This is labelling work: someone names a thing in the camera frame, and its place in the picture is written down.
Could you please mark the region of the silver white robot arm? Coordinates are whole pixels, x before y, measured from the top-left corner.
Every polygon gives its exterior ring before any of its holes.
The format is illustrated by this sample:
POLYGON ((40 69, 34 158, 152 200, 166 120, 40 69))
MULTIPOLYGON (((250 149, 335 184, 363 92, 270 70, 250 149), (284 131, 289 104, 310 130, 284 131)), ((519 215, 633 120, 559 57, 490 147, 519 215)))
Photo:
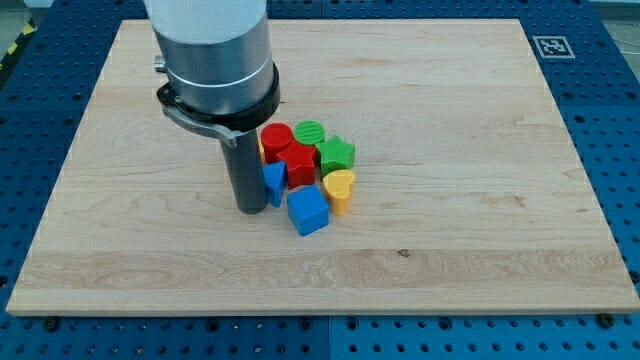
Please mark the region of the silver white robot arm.
POLYGON ((275 112, 279 73, 265 0, 145 0, 168 78, 157 91, 180 127, 235 148, 275 112))

